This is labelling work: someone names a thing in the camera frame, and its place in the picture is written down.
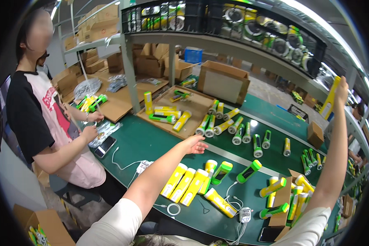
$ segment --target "workbench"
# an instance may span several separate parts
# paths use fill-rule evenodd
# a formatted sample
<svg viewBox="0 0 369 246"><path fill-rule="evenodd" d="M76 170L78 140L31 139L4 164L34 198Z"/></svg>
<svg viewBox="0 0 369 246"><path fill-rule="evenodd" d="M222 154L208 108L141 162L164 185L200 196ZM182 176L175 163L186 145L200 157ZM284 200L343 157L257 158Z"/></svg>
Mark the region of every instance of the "workbench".
<svg viewBox="0 0 369 246"><path fill-rule="evenodd" d="M127 187L136 172L138 163L128 167L125 170L119 170L119 168L112 163L112 154L117 147L119 147L119 150L115 153L114 161L123 168L135 161L155 161L181 140L134 115L126 115L120 120L120 122L123 123L123 126L112 134L112 136L117 139L117 142L111 148L111 150L108 151L106 156L99 160L109 173L111 173L120 183ZM266 151L277 151L274 150L274 141L277 142L278 140L278 133L273 132L271 141L272 147ZM233 145L231 143L231 139L229 139L229 142L225 145L227 148L229 145ZM246 147L249 148L249 153L252 154L252 146L247 145ZM267 157L266 151L264 152L264 156L261 157L261 163L273 169L278 165L269 163L274 162L274 160L271 157ZM246 167L236 161L209 150L206 150L202 155L186 155L182 160L182 163L194 169L204 169L205 162L209 159L216 160L219 164L222 161L228 161L233 164L232 171L222 181L221 184L211 185L211 187L216 189L218 194L220 194L222 197L225 197L228 187L233 184L237 174L243 171ZM289 163L290 162L285 161L279 164L281 166L286 166L286 168L291 168ZM244 202L245 206L248 206L254 210L251 216L251 221L246 227L246 232L240 240L241 243L252 245L269 245L269 243L260 243L257 241L261 228L267 226L269 222L269 220L262 220L259 218L259 212L260 210L266 208L267 202L266 198L261 198L259 196L259 190L267 186L269 177L270 175L258 171L245 184L236 184L230 189L229 194L231 196L237 196ZM156 204L168 205L171 203L172 202L170 200L162 196L159 196L156 201ZM203 196L197 195L189 207L183 206L182 204L179 205L181 206L181 212L175 216L175 220L201 232L211 234L219 238L231 241L234 241L237 238L236 226L239 224L238 217L236 216L232 219L228 218ZM167 213L166 208L159 206L154 206L154 208L171 217ZM329 227L325 233L326 235L329 235L333 232L337 211L338 209L335 206L329 219Z"/></svg>

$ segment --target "stool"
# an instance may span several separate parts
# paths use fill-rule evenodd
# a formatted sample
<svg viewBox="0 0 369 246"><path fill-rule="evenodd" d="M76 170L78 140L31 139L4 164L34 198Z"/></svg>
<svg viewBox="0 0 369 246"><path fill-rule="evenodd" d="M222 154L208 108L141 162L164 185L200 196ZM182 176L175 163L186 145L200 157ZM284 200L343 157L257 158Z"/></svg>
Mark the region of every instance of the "stool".
<svg viewBox="0 0 369 246"><path fill-rule="evenodd" d="M81 211L82 211L81 206L87 204L88 202L90 201L100 202L101 201L100 195L90 192L88 189L84 189L79 186L73 185L65 181L64 179L58 177L55 174L49 175L49 183L55 194L57 194L64 201L68 202L69 204L73 205L75 208ZM80 194L81 196L84 197L84 199L77 203L73 203L69 195L70 191L76 194Z"/></svg>

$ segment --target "metal shelf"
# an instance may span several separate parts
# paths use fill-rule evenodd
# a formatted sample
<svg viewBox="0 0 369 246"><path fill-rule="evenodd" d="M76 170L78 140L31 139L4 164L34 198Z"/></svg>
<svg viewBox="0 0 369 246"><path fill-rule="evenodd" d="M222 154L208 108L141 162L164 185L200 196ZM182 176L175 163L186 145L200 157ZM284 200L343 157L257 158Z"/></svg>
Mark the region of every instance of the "metal shelf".
<svg viewBox="0 0 369 246"><path fill-rule="evenodd" d="M114 36L112 36L112 38L109 42L109 45L116 44L116 45L120 46L120 43L121 43L120 33L118 33L118 34L115 34ZM74 52L77 52L77 51L80 51L80 50L87 50L87 49L96 48L96 47L100 47L100 46L106 46L106 45L107 44L105 43L105 38L102 38L102 39L99 39L99 40L96 40L96 41L93 41L93 42L87 42L87 43L79 44L76 47L74 47L74 48L72 48L68 51L65 51L64 55L74 53Z"/></svg>
<svg viewBox="0 0 369 246"><path fill-rule="evenodd" d="M213 53L219 53L224 50L225 54L229 54L235 58L248 62L257 61L258 66L280 75L286 80L290 80L320 101L325 101L329 93L322 84L310 78L305 71L290 65L286 61L275 57L266 51L228 39L208 35L183 34L175 32L144 32L125 34L125 37L126 40L131 43L137 44L145 42L166 43L172 45L180 44L182 47L199 47Z"/></svg>

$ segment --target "smartphone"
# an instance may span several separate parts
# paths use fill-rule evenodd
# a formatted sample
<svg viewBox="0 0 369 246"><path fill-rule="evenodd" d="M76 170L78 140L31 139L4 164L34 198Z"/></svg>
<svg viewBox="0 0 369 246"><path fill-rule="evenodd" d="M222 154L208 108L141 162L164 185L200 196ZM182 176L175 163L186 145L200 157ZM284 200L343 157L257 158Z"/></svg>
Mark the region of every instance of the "smartphone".
<svg viewBox="0 0 369 246"><path fill-rule="evenodd" d="M263 243L274 243L282 230L283 228L264 227L261 229L258 241Z"/></svg>
<svg viewBox="0 0 369 246"><path fill-rule="evenodd" d="M112 148L112 146L116 143L116 139L114 139L111 136L108 136L104 142L97 147L97 149L94 151L94 154L96 154L99 158L103 158L105 154Z"/></svg>

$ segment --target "black sleeve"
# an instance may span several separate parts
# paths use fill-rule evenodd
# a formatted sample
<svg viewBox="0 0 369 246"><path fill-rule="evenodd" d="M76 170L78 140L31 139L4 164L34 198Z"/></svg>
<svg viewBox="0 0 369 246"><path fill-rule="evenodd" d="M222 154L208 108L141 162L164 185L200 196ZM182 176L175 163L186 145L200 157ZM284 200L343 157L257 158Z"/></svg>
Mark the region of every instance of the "black sleeve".
<svg viewBox="0 0 369 246"><path fill-rule="evenodd" d="M42 116L41 105L26 81L15 93L7 95L7 117L26 160L54 144L54 139Z"/></svg>
<svg viewBox="0 0 369 246"><path fill-rule="evenodd" d="M51 76L51 73L49 72L49 69L48 69L48 78L50 79L50 80L52 80L52 76Z"/></svg>

